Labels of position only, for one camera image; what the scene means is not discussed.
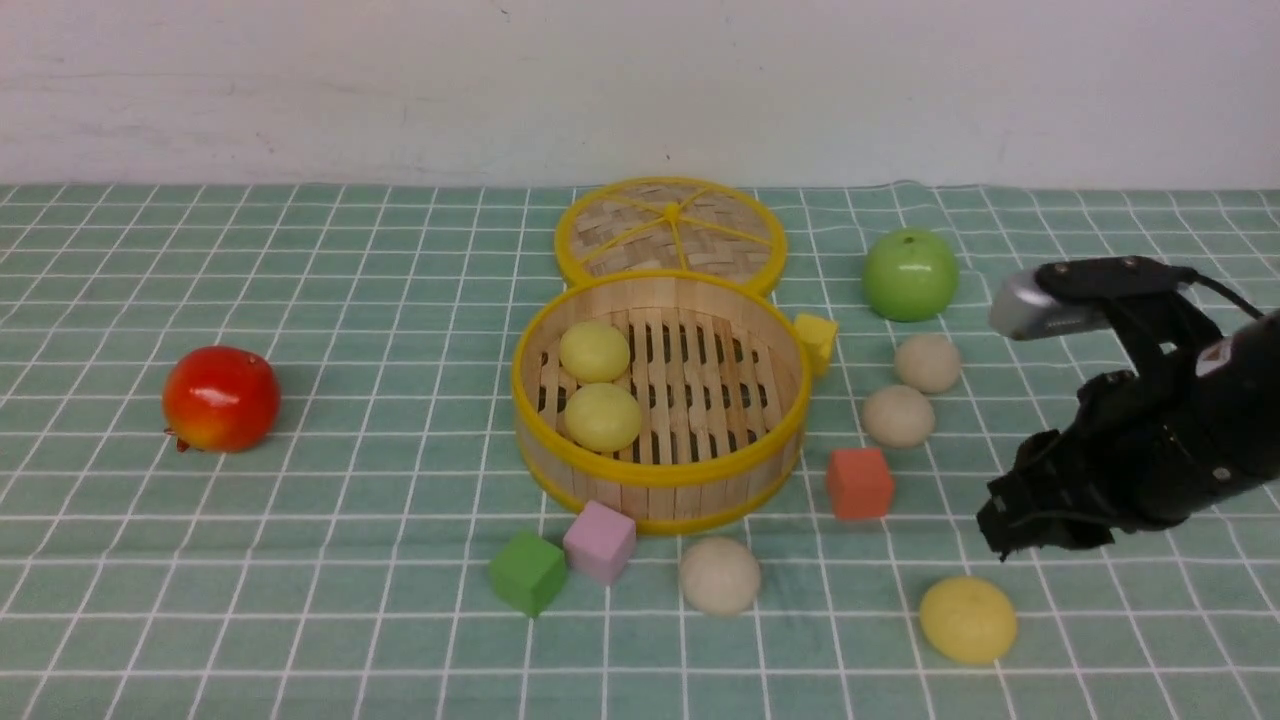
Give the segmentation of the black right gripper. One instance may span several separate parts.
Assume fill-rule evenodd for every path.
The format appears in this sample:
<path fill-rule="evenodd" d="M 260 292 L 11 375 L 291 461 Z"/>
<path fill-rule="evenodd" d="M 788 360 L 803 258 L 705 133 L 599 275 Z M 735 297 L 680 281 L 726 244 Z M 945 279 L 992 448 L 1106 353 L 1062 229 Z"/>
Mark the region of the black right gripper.
<path fill-rule="evenodd" d="M 1093 550 L 1116 533 L 1162 532 L 1277 479 L 1277 377 L 1089 380 L 1071 424 L 1024 439 L 975 519 L 1001 559 Z"/>

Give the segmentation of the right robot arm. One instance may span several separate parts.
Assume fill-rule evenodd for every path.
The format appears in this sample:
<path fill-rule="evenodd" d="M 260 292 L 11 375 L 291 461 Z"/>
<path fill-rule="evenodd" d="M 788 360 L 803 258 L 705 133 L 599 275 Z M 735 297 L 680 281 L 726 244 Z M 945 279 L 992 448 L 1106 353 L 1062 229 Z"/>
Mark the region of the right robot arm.
<path fill-rule="evenodd" d="M 1276 480 L 1277 316 L 1097 375 L 1076 400 L 1068 427 L 1028 437 L 988 484 L 975 519 L 1001 559 L 1165 532 Z"/>

